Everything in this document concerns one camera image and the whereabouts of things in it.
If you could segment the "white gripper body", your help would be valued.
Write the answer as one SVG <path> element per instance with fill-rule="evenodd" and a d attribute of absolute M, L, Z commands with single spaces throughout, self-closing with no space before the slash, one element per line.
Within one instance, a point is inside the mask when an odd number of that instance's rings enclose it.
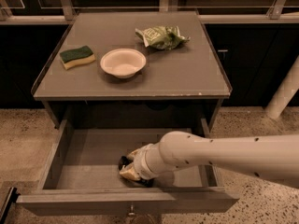
<path fill-rule="evenodd" d="M 136 172 L 146 180 L 156 178 L 167 171 L 167 165 L 157 144 L 149 144 L 140 148 L 134 157 Z"/>

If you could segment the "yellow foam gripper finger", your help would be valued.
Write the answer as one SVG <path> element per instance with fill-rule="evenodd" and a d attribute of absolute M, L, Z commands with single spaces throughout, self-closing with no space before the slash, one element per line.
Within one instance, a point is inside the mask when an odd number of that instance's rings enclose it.
<path fill-rule="evenodd" d="M 136 172 L 135 167 L 131 163 L 122 166 L 120 175 L 125 179 L 132 181 L 139 181 L 141 179 L 140 175 Z"/>
<path fill-rule="evenodd" d="M 145 149 L 143 147 L 138 148 L 127 155 L 129 161 L 139 161 L 144 156 Z"/>

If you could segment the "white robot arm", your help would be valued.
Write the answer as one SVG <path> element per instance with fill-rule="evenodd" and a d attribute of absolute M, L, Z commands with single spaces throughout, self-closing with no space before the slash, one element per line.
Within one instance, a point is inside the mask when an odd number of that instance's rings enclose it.
<path fill-rule="evenodd" d="M 151 180 L 169 171 L 210 165 L 281 185 L 299 186 L 299 135 L 204 138 L 174 131 L 120 161 L 128 180 Z"/>

